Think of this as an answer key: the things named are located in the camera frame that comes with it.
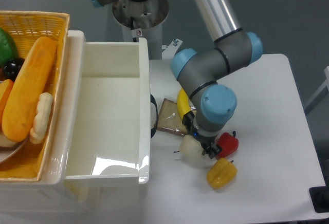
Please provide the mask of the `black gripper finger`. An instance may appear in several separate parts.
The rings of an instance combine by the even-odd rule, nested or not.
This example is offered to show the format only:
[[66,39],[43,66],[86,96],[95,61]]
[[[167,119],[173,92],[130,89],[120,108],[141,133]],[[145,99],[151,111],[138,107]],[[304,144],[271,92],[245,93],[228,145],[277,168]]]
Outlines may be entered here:
[[186,114],[183,115],[182,118],[182,124],[185,126],[188,132],[194,132],[195,127],[194,127],[194,118],[195,114],[193,111],[189,111]]
[[202,143],[203,152],[202,155],[207,155],[210,159],[215,158],[223,149],[215,142]]

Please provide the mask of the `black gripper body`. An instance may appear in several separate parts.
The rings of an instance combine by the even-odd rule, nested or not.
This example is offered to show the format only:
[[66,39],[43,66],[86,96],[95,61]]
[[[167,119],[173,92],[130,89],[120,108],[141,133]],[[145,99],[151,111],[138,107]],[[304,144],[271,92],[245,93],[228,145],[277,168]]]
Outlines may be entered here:
[[191,135],[201,143],[202,147],[210,147],[218,136],[218,132],[207,132],[198,125],[192,125]]

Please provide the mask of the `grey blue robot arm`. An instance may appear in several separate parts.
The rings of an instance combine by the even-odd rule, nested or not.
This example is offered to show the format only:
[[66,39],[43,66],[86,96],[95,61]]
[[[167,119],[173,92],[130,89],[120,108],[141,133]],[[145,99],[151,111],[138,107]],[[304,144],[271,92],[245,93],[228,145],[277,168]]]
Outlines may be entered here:
[[[95,7],[112,5],[127,42],[145,38],[149,57],[161,56],[162,24],[168,17],[167,0],[91,0]],[[214,42],[214,48],[198,54],[193,49],[178,52],[171,71],[196,107],[183,115],[183,124],[200,142],[203,154],[214,158],[221,152],[215,138],[233,116],[237,100],[234,92],[217,81],[257,61],[263,54],[260,38],[244,32],[228,0],[195,0]]]

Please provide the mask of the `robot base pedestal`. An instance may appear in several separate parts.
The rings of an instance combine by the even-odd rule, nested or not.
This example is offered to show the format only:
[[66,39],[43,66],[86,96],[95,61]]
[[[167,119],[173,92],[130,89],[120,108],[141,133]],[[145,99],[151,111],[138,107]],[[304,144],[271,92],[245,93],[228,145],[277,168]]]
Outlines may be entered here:
[[119,0],[113,3],[112,12],[125,42],[138,42],[140,38],[145,38],[149,59],[162,58],[162,25],[169,14],[167,0]]

